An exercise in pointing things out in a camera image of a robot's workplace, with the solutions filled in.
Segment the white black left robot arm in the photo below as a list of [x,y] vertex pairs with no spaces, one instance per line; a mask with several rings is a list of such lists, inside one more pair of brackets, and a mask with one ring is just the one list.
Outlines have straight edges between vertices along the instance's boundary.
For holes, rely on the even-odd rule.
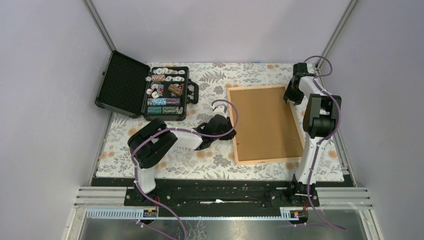
[[136,199],[144,206],[154,202],[155,167],[170,150],[201,151],[217,140],[232,140],[236,134],[230,118],[219,114],[192,129],[168,127],[162,119],[154,119],[127,141],[134,164]]

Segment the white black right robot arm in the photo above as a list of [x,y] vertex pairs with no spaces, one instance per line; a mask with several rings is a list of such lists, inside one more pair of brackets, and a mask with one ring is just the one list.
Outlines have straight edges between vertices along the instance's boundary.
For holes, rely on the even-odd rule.
[[283,100],[297,106],[304,98],[307,99],[302,120],[304,149],[290,186],[283,192],[292,206],[301,206],[312,200],[316,187],[316,167],[324,145],[338,130],[341,118],[342,98],[329,93],[317,82],[317,76],[308,71],[307,63],[299,62],[293,66],[292,78]]

